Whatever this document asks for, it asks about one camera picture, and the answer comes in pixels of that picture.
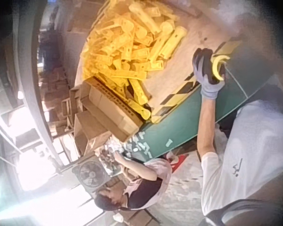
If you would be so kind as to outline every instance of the dark hair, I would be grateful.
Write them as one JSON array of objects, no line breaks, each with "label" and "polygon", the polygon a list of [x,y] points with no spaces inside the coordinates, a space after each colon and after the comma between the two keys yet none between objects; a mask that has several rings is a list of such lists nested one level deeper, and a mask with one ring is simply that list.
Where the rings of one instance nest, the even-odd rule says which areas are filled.
[{"label": "dark hair", "polygon": [[102,210],[105,211],[114,211],[114,210],[118,210],[120,208],[119,204],[113,204],[112,200],[107,197],[104,196],[102,194],[97,194],[97,196],[94,199],[94,203],[97,207],[101,208]]}]

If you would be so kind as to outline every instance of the gloved hand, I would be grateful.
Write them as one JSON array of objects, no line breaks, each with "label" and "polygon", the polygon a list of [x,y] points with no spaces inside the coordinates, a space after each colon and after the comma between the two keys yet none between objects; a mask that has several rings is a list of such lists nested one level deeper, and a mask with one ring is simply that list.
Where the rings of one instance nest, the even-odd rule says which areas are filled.
[{"label": "gloved hand", "polygon": [[[201,84],[201,95],[207,99],[215,100],[218,91],[225,85],[224,81],[215,78],[212,72],[212,62],[210,61],[213,51],[208,48],[198,48],[193,56],[192,65],[194,75]],[[224,65],[220,68],[220,74],[224,74]]]}]

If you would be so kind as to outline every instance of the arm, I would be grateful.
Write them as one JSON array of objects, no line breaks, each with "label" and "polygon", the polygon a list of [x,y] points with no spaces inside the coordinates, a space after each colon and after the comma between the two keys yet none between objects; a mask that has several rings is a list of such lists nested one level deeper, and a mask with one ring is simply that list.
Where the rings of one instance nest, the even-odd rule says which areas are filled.
[{"label": "arm", "polygon": [[[225,85],[224,81],[215,79],[212,72],[210,49],[197,49],[194,53],[192,64],[197,81],[201,84],[202,104],[198,125],[197,149],[202,158],[208,152],[215,152],[213,146],[215,132],[215,106],[219,90]],[[219,73],[225,73],[221,66]]]},{"label": "arm", "polygon": [[140,164],[135,161],[126,160],[118,152],[114,153],[114,158],[118,163],[122,164],[123,166],[127,167],[130,170],[133,170],[141,178],[146,179],[146,180],[152,180],[152,181],[157,180],[157,173],[154,170],[146,167],[145,165]]},{"label": "arm", "polygon": [[123,175],[124,175],[125,178],[127,178],[130,182],[132,182],[133,179],[134,179],[134,176],[133,176],[132,174],[130,174],[130,173],[128,172],[128,170],[129,170],[128,168],[126,168],[125,166],[121,165],[121,171],[122,171]]},{"label": "arm", "polygon": [[202,98],[197,136],[197,149],[200,157],[207,152],[215,152],[213,146],[215,132],[216,101]]}]

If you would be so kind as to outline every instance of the red object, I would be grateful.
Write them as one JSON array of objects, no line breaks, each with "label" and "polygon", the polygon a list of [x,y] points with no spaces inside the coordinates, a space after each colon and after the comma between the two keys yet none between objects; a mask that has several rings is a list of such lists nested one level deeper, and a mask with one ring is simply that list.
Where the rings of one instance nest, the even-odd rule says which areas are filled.
[{"label": "red object", "polygon": [[188,154],[182,154],[178,156],[178,163],[171,164],[172,166],[172,173],[178,169],[178,167],[183,163],[183,161],[188,157]]}]

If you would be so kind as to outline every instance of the white shirt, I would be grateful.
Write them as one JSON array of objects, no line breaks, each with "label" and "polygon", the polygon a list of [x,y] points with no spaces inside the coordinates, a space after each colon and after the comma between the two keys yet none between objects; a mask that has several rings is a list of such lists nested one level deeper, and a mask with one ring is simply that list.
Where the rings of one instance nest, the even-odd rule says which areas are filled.
[{"label": "white shirt", "polygon": [[261,101],[244,106],[237,113],[223,162],[213,152],[201,161],[204,215],[248,198],[283,172],[283,115]]}]

